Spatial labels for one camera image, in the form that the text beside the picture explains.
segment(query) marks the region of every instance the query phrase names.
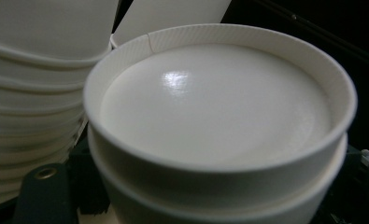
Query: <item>paper bowl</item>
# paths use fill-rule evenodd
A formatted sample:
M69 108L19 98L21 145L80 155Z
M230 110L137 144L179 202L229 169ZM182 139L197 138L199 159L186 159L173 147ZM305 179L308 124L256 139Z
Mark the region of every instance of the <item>paper bowl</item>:
M347 145L347 137L344 135L328 165L307 188L285 200L253 209L227 207L210 210L162 203L126 185L127 183L119 178L112 166L103 166L102 177L117 218L122 223L305 224L315 215L327 189L338 174L346 155ZM93 155L96 163L102 160L103 155L97 152Z
M82 116L83 113L83 107L80 105L62 112L42 115L0 114L0 130L42 130L46 127L59 126L60 123L68 122L78 115Z
M99 169L112 166L134 191L193 209L250 209L296 194L328 166L356 104L348 74L326 53L289 35L229 24L140 36L97 64L84 89L91 152L106 155Z

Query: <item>black surface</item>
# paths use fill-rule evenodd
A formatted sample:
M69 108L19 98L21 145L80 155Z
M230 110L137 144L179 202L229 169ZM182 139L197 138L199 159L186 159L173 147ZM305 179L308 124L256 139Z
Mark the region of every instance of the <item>black surface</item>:
M17 198L11 199L0 204L0 224L12 223L15 212Z
M110 201L84 138L70 153L67 163L75 207L81 214L97 215L107 211Z
M118 25L122 21L123 17L126 14L126 11L128 11L133 1L134 0L120 0L117 8L117 15L115 17L112 33L114 33L115 30L117 29Z
M369 52L369 0L274 0L273 2Z

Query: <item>white bowl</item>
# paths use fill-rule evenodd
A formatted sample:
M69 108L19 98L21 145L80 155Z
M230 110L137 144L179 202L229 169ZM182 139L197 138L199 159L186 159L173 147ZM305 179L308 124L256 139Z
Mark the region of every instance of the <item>white bowl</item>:
M69 148L62 148L58 151L46 156L44 158L28 161L26 163L14 164L14 165L1 165L0 166L0 180L17 179L24 177L27 173L34 170L38 166L48 163L63 163L68 158Z
M107 48L118 2L0 2L0 46L58 59L93 58Z
M103 163L102 150L94 150L93 155L105 181L111 204L122 223L248 223L306 224L316 213L328 187L332 184L344 161L347 151L347 137L340 140L339 146L329 159L320 176L309 183L307 188L283 200L266 206L244 208L189 208L177 204L164 203L149 195L132 189L113 166Z
M36 161L58 150L69 150L74 146L74 143L75 139L73 135L65 135L47 144L36 147L25 147L23 150L19 150L18 148L14 150L0 149L0 166Z
M48 110L72 108L82 102L82 89L64 92L16 91L0 88L0 107L14 110Z
M51 144L64 136L71 138L78 133L81 121L46 129L37 133L0 133L0 150L23 151L24 148L34 148L42 144Z
M326 53L229 24L141 36L97 64L84 89L105 164L134 191L193 209L296 194L328 165L356 103Z
M42 115L0 114L0 130L39 130L65 123L78 115L83 115L82 105L69 108L62 112Z

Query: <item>cup rim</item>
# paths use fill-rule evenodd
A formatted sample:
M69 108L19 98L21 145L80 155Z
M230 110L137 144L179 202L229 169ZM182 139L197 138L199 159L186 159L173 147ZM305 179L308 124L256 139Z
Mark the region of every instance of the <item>cup rim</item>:
M81 90L85 81L78 83L48 84L48 83L29 83L11 78L0 77L0 88L11 89L15 91L32 92L65 92Z
M65 120L62 123L57 123L53 126L46 126L44 129L29 129L29 130L15 130L9 132L8 130L0 130L0 137L25 137L25 136L34 136L34 135L42 135L48 132L55 132L63 127L77 127L77 123L81 123L84 118L85 113L80 112L76 114L74 117L69 120Z
M7 158L9 158L9 155L11 156L15 156L15 157L26 157L28 158L29 155L33 155L35 153L39 153L40 151L41 156L37 155L36 159L26 159L26 160L20 160L20 161L15 161L15 162L4 162L3 164L1 164L0 162L0 166L9 166L9 165L15 165L15 164L22 164L22 163L26 163L26 162L31 162L34 160L40 160L42 158L48 157L49 155L53 154L54 152L61 150L63 148L67 148L69 149L70 147L74 146L74 139L71 138L66 138L66 139L57 139L54 142L52 142L51 144L48 144L47 146L41 148L32 148L29 150L24 150L24 151L11 151L11 152L0 152L0 158L3 157L7 160Z
M93 56L92 58L63 59L36 55L33 53L20 51L0 45L0 57L21 63L37 64L51 67L62 67L62 68L80 68L95 65L106 55L108 55L111 49L112 49L111 43L108 42L106 45L106 50L99 55Z
M48 115L63 112L69 109L73 109L82 105L82 100L75 101L74 103L60 106L51 106L43 109L31 109L31 108L10 108L6 106L0 106L1 115L19 115L19 116L37 116Z
M297 38L291 35L282 34L277 31L272 31L264 28L259 27L253 27L253 26L246 26L246 25L236 25L236 24L195 24L195 25L185 25L185 26L179 26L179 27L173 27L173 28L167 28L161 31L156 31L149 33L147 36L150 37L151 35L162 33L162 32L171 32L178 30L178 33L185 29L189 28L224 28L224 27L234 27L239 29L252 29L256 30L258 32L263 32L264 35L278 35L281 38L286 38L292 42L296 42L301 46L305 46L309 48L310 50L316 51L318 54L320 54L326 62L329 62L334 68L336 68L337 72L342 76L342 78L346 81L346 84L348 85L348 97L350 98L350 101L348 102L348 111L345 113L344 117L338 122L334 127L322 138L320 139L316 144L309 147L307 150L301 150L293 155L290 155L289 157L285 157L282 160L279 161L271 161L268 164L264 165L258 165L255 166L253 164L249 164L247 166L241 166L241 167L216 167L216 166L205 166L200 164L187 164L187 163L178 163L176 161L169 161L165 159L161 159L159 157L147 154L143 152L142 150L139 150L137 148L133 148L129 146L128 144L122 142L120 139L117 139L114 137L105 127L103 127L100 122L98 122L99 118L97 117L96 108L92 107L91 102L89 102L89 95L92 95L92 82L95 81L97 77L97 71L103 68L103 66L108 63L110 58L114 57L114 55L117 55L120 52L120 49L125 48L125 46L131 45L131 43L134 43L136 40L140 38L144 38L144 36L140 36L132 41L126 42L125 44L119 46L118 48L114 49L107 57L105 57L101 62L99 62L91 71L90 75L87 78L87 81L85 83L84 87L84 107L85 112L87 114L87 117L89 119L90 124L93 126L93 128L99 132L101 135L104 136L104 138L113 146L118 147L120 150L125 151L126 153L140 159L143 161L151 162L153 164L157 164L163 167L168 167L171 169L179 169L179 170L185 170L190 172L199 172L199 173L237 173L237 172L248 172L248 171L259 171L259 170L265 170L265 169L273 169L277 167L281 167L284 165L288 165L290 163L300 161L304 158L309 158L312 155L320 152L324 148L328 147L332 142L337 141L348 129L351 121L354 119L356 107L357 107L357 97L355 92L354 84L352 83L351 79L349 78L348 74L346 73L345 69L330 55L325 53L324 51L316 48L315 46Z
M116 49L119 45L115 42L114 34L110 36L110 43L113 49Z
M61 154L63 155L65 152L68 152L68 149L69 149L69 147L64 146L64 147L60 147L56 150L53 150L51 153L49 153L45 156L39 157L37 159L34 159L34 160L25 161L25 162L14 162L14 163L10 163L10 164L1 164L0 165L0 171L4 172L4 171L9 171L9 170L16 170L16 169L25 168L25 167L28 167L28 166L33 166L34 164L43 163L44 161L49 161L52 158L60 157Z

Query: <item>black plastic part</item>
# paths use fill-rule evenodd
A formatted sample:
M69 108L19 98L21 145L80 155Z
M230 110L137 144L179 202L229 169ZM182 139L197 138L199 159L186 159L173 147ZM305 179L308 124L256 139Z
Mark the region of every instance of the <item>black plastic part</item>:
M91 157L88 139L84 138L70 153L67 164L71 191L81 214L97 215L107 211L110 201Z
M12 223L78 223L64 164L40 166L23 179Z
M332 189L340 190L340 188L345 188L345 186L350 184L355 176L358 176L358 172L361 167L362 153L358 149L348 146L344 164L333 182Z

